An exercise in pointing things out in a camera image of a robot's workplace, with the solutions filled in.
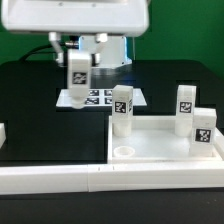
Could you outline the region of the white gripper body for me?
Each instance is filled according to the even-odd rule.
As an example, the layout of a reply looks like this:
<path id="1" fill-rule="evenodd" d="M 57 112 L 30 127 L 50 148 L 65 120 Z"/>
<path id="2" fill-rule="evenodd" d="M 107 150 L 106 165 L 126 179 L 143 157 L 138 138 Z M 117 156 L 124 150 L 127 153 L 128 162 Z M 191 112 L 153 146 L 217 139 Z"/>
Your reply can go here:
<path id="1" fill-rule="evenodd" d="M 2 0 L 1 19 L 11 32 L 137 37 L 149 26 L 147 0 Z"/>

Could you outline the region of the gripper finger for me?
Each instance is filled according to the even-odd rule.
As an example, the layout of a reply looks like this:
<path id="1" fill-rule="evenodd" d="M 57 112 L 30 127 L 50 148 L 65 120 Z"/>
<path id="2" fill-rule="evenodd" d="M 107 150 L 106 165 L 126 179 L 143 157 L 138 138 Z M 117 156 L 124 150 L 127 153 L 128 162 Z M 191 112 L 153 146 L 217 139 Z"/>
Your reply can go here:
<path id="1" fill-rule="evenodd" d="M 100 63 L 100 54 L 105 47 L 106 42 L 108 41 L 107 33 L 98 33 L 95 35 L 95 43 L 96 47 L 94 51 L 91 53 L 92 65 L 98 66 Z"/>
<path id="2" fill-rule="evenodd" d="M 60 45 L 61 34 L 58 32 L 50 32 L 48 38 L 50 44 L 52 45 L 57 54 L 56 62 L 59 66 L 62 66 L 64 64 L 64 51 Z"/>

